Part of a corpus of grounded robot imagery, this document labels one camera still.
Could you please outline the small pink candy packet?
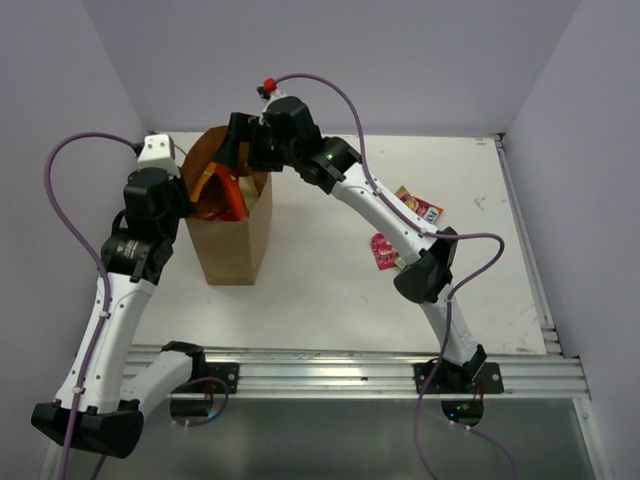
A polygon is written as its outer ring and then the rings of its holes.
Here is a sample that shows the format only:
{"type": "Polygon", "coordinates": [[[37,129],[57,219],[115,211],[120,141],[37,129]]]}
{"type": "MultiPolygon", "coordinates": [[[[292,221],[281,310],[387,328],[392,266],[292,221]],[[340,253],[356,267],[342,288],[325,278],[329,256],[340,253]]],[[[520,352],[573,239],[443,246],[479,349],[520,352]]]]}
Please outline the small pink candy packet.
{"type": "Polygon", "coordinates": [[[400,255],[382,233],[376,233],[371,238],[370,246],[379,270],[388,270],[397,266],[400,255]]]}

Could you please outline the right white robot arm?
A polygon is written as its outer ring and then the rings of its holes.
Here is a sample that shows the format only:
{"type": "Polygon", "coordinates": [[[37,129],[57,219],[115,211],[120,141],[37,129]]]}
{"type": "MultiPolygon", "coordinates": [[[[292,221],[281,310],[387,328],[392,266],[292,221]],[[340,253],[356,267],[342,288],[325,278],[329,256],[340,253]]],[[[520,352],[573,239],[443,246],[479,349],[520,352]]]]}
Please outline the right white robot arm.
{"type": "Polygon", "coordinates": [[[261,116],[231,114],[215,162],[236,168],[240,148],[248,147],[247,166],[257,172],[292,168],[306,183],[349,206],[400,254],[403,269],[396,290],[425,313],[443,350],[430,372],[443,390],[469,392],[481,380],[484,348],[462,316],[452,285],[457,249],[452,229],[438,230],[419,219],[398,198],[366,173],[360,154],[344,139],[321,134],[299,98],[270,102],[261,116]]]}

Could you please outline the aluminium extrusion rail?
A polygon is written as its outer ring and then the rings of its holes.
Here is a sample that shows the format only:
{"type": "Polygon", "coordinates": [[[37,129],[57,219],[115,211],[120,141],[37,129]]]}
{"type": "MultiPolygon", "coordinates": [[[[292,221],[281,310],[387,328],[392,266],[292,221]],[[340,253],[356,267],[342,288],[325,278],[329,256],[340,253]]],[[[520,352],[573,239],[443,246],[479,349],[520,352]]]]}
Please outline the aluminium extrusion rail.
{"type": "MultiPolygon", "coordinates": [[[[227,374],[242,399],[412,400],[426,378],[419,368],[433,357],[411,353],[331,352],[282,349],[205,351],[214,366],[229,363],[227,374]]],[[[441,399],[587,399],[582,364],[561,356],[498,356],[488,359],[478,384],[466,393],[434,385],[441,399]]]]}

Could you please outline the brown paper bag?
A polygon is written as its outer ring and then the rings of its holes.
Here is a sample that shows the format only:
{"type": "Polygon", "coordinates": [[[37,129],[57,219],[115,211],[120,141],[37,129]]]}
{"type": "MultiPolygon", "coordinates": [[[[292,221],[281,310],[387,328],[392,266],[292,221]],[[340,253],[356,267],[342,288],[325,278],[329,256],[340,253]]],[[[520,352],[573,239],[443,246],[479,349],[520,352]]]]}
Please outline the brown paper bag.
{"type": "MultiPolygon", "coordinates": [[[[197,178],[209,162],[213,162],[226,128],[213,127],[205,131],[189,149],[180,171],[189,195],[197,178]]],[[[258,194],[253,202],[246,194],[250,207],[243,221],[205,221],[196,212],[186,219],[188,234],[194,246],[205,281],[212,286],[246,286],[256,282],[264,259],[271,229],[273,192],[272,178],[268,173],[253,172],[247,167],[248,145],[240,148],[244,165],[232,170],[241,181],[258,194]]]]}

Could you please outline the pink silver chips bag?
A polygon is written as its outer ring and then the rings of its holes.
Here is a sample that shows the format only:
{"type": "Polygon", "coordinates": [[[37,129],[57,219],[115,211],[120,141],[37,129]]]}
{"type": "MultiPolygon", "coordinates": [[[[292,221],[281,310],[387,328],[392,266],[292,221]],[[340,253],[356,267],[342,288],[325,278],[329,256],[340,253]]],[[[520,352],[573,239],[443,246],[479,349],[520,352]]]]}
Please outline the pink silver chips bag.
{"type": "Polygon", "coordinates": [[[235,215],[230,210],[208,212],[202,216],[205,221],[236,221],[235,215]]]}

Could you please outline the colourful fruit candy packet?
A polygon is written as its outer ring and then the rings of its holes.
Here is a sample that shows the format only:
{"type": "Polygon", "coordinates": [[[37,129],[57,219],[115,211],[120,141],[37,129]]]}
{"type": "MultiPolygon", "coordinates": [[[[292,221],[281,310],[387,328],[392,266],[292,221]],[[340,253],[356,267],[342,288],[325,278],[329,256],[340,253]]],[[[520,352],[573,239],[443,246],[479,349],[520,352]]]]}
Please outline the colourful fruit candy packet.
{"type": "Polygon", "coordinates": [[[412,195],[404,186],[400,186],[395,195],[417,216],[431,224],[435,224],[444,212],[443,208],[412,195]]]}

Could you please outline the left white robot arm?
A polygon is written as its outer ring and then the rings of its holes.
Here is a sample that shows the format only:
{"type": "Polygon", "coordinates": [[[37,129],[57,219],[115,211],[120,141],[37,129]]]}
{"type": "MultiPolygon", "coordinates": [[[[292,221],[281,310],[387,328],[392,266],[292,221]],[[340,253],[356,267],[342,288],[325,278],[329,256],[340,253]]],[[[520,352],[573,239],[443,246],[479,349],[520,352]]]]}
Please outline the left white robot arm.
{"type": "Polygon", "coordinates": [[[125,208],[101,249],[93,310],[69,374],[53,401],[35,405],[32,425],[58,445],[126,458],[146,418],[172,391],[193,393],[208,379],[202,347],[166,344],[126,381],[138,324],[173,254],[181,219],[195,209],[178,169],[147,167],[128,177],[125,208]]]}

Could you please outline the orange Kettle chips bag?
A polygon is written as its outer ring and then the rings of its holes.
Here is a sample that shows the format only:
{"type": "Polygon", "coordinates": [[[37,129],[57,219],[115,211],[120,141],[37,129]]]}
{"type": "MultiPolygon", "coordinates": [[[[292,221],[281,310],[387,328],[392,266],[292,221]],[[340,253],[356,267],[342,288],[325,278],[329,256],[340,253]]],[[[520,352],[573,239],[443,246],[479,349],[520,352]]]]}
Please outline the orange Kettle chips bag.
{"type": "Polygon", "coordinates": [[[196,183],[190,193],[190,199],[193,204],[197,204],[204,187],[209,183],[216,174],[218,165],[215,162],[209,162],[196,180],[196,183]]]}

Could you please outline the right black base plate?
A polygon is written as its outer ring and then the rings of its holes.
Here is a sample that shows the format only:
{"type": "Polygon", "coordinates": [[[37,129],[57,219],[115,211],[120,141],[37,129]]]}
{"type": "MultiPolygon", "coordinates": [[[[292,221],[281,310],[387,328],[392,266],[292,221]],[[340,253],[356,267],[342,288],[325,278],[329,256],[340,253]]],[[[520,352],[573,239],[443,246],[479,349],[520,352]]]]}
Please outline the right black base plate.
{"type": "Polygon", "coordinates": [[[461,367],[443,360],[425,389],[426,394],[502,394],[504,384],[500,366],[485,362],[473,379],[461,367]]]}

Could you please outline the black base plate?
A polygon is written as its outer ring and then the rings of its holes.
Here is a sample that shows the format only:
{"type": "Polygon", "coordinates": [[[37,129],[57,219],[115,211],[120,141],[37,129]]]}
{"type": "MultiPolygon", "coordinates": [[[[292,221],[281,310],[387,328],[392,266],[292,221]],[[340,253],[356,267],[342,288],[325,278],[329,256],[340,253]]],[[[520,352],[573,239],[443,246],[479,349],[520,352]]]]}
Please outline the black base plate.
{"type": "Polygon", "coordinates": [[[171,394],[235,395],[240,379],[240,365],[236,362],[205,362],[171,394]]]}
{"type": "Polygon", "coordinates": [[[426,394],[502,394],[504,384],[500,366],[485,362],[473,379],[461,367],[443,360],[425,389],[426,394]]]}

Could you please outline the cassava chips bag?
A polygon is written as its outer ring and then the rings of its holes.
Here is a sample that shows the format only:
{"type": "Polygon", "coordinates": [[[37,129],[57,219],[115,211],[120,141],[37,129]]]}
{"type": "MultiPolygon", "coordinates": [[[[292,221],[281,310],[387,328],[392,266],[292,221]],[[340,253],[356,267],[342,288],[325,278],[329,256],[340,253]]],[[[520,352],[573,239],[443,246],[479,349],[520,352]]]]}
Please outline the cassava chips bag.
{"type": "Polygon", "coordinates": [[[249,180],[249,178],[238,177],[234,171],[218,165],[216,174],[204,187],[197,203],[200,218],[202,219],[202,216],[208,212],[230,210],[235,215],[236,221],[245,220],[250,211],[246,194],[251,202],[257,199],[258,194],[248,185],[245,185],[245,190],[242,190],[241,181],[243,180],[249,180]]]}

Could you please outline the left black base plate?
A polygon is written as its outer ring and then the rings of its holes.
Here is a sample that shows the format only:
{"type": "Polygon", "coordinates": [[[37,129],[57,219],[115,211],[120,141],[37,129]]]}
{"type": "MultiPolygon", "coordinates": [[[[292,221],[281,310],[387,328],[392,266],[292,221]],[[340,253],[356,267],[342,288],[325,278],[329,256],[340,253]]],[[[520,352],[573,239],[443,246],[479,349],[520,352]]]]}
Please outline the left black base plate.
{"type": "Polygon", "coordinates": [[[205,362],[171,394],[235,395],[240,379],[240,365],[236,362],[205,362]]]}

